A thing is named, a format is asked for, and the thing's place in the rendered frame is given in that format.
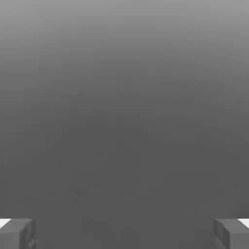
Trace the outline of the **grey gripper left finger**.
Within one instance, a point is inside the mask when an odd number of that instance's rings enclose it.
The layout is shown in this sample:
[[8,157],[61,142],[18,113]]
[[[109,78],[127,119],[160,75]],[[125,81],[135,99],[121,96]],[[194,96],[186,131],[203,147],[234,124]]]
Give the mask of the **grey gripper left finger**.
[[0,249],[36,249],[36,221],[0,218]]

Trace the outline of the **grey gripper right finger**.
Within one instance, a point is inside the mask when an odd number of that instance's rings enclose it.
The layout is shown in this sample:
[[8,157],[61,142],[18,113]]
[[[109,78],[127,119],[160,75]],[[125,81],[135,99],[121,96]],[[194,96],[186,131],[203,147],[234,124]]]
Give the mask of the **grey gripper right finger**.
[[213,249],[249,249],[249,218],[217,218],[213,235]]

